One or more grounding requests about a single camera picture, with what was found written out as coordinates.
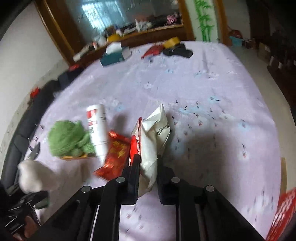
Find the person's left hand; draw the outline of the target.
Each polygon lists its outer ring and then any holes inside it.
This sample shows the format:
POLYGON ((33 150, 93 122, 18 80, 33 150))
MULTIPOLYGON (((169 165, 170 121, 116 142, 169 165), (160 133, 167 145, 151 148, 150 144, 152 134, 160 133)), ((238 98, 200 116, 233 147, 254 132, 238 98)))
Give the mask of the person's left hand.
POLYGON ((32 208, 25 216, 23 212, 16 215, 18 227, 13 234, 16 240, 28 240, 41 226, 36 211, 32 208))

